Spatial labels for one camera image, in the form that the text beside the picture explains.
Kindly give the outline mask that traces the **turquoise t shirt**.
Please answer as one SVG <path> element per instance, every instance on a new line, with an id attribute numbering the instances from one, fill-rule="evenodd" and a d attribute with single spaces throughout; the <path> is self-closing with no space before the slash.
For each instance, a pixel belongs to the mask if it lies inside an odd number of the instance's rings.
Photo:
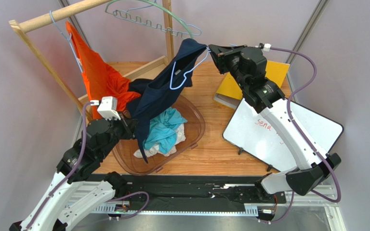
<path id="1" fill-rule="evenodd" d="M 149 135 L 143 142 L 145 154 L 169 156 L 176 152 L 176 145 L 186 140 L 185 123 L 187 120 L 172 107 L 151 119 Z"/>

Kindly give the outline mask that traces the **navy blue t shirt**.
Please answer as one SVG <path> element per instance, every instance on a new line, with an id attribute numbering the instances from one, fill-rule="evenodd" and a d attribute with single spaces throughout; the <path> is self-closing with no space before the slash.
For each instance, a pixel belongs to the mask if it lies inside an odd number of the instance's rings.
<path id="1" fill-rule="evenodd" d="M 144 153 L 143 142 L 149 135 L 150 120 L 160 115 L 171 107 L 185 87 L 192 86 L 193 72 L 187 75 L 186 83 L 178 90 L 169 88 L 170 76 L 173 63 L 176 61 L 175 70 L 181 72 L 174 77 L 174 86 L 181 84 L 183 73 L 190 70 L 197 62 L 197 59 L 206 50 L 205 44 L 187 38 L 182 41 L 176 56 L 154 79 L 138 78 L 129 84 L 129 90 L 135 91 L 141 96 L 127 104 L 127 110 L 131 118 L 138 120 L 135 136 L 141 157 L 147 163 L 148 159 Z"/>

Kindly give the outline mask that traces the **white t shirt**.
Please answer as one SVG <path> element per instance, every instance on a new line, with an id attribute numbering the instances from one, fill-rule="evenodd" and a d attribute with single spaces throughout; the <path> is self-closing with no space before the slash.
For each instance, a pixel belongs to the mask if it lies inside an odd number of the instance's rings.
<path id="1" fill-rule="evenodd" d="M 185 141 L 184 123 L 167 127 L 162 123 L 152 123 L 148 137 L 143 142 L 146 157 L 161 154 L 165 157 L 177 152 L 176 145 Z"/>

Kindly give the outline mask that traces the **green plastic hanger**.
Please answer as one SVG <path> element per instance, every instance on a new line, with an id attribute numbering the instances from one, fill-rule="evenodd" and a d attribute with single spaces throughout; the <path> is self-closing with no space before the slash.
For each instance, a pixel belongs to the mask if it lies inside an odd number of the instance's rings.
<path id="1" fill-rule="evenodd" d="M 202 35 L 202 29 L 200 29 L 196 25 L 187 23 L 184 19 L 178 17 L 173 12 L 171 12 L 171 10 L 167 9 L 167 7 L 163 7 L 162 4 L 158 3 L 157 0 L 143 0 L 141 2 L 145 5 L 123 10 L 116 8 L 115 4 L 117 3 L 117 1 L 112 0 L 106 4 L 105 13 L 113 16 L 116 19 L 156 29 L 173 37 L 179 37 L 182 39 L 193 39 Z M 152 18 L 142 17 L 140 14 L 137 13 L 138 11 L 143 11 L 148 8 L 156 8 L 162 11 L 168 16 L 169 19 L 176 21 L 181 28 L 175 29 L 173 26 L 166 26 L 164 23 L 154 21 Z"/>

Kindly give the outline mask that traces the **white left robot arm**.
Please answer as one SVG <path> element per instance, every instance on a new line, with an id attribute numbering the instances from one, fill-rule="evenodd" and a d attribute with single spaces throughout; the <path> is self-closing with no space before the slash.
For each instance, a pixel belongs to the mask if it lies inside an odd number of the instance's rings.
<path id="1" fill-rule="evenodd" d="M 56 167 L 49 188 L 26 219 L 13 223 L 11 231 L 70 231 L 91 211 L 122 194 L 126 180 L 108 173 L 94 190 L 67 206 L 68 201 L 96 171 L 120 140 L 134 138 L 138 120 L 94 119 L 83 128 L 81 139 L 68 149 Z"/>

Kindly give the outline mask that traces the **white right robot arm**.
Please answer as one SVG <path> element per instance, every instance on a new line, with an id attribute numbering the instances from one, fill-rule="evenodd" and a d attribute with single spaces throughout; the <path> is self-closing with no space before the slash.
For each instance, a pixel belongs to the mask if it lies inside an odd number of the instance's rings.
<path id="1" fill-rule="evenodd" d="M 335 185 L 335 169 L 341 163 L 338 154 L 330 154 L 304 128 L 291 109 L 291 97 L 266 76 L 267 59 L 264 51 L 271 44 L 219 46 L 209 45 L 213 62 L 219 73 L 230 73 L 242 91 L 247 104 L 276 130 L 295 160 L 295 167 L 279 173 L 269 173 L 256 181 L 259 198 L 264 199 L 282 191 L 304 196 L 328 178 Z"/>

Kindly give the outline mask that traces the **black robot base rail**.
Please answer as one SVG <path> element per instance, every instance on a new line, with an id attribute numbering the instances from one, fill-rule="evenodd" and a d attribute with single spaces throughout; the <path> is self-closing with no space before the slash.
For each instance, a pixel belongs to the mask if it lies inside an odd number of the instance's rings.
<path id="1" fill-rule="evenodd" d="M 258 176 L 122 175 L 115 198 L 132 194 L 129 208 L 158 212 L 244 212 L 246 204 L 286 205 L 285 193 L 257 196 Z"/>

